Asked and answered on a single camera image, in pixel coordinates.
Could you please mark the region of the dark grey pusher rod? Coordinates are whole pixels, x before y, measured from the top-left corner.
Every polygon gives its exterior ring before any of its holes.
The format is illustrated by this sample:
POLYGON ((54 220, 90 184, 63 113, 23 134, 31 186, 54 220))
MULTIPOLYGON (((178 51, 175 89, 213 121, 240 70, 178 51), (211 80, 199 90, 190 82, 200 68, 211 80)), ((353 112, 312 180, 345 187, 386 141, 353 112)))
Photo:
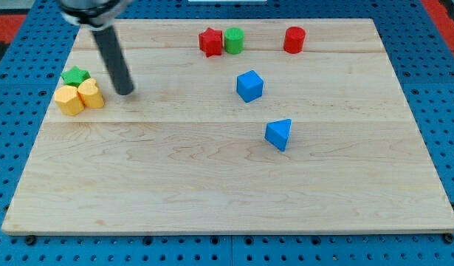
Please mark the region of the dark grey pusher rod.
POLYGON ((112 85, 118 95, 129 95, 134 91, 130 71, 125 62, 115 28, 93 31, 92 36, 108 71, 112 85))

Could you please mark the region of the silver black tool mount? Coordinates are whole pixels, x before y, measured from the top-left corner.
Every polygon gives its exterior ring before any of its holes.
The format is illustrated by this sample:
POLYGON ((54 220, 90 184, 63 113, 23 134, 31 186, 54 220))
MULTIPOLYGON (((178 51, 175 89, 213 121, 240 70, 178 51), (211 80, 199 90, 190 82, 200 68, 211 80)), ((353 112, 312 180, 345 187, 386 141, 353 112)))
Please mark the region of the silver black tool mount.
POLYGON ((105 29, 113 25, 133 0, 57 0, 61 15, 70 24, 89 29, 105 29))

